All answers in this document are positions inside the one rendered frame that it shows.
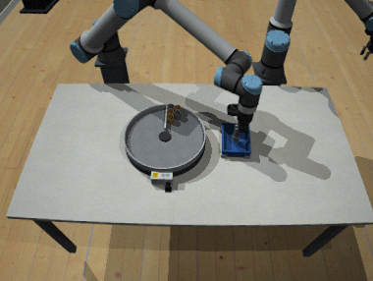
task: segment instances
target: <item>black table leg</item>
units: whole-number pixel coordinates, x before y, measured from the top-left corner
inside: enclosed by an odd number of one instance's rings
[[[69,253],[77,252],[77,246],[75,246],[51,221],[34,220],[34,222]]]
[[[339,235],[348,225],[334,225],[328,227],[322,234],[319,235],[310,245],[303,250],[303,256],[312,256],[322,247],[328,244],[333,238]]]

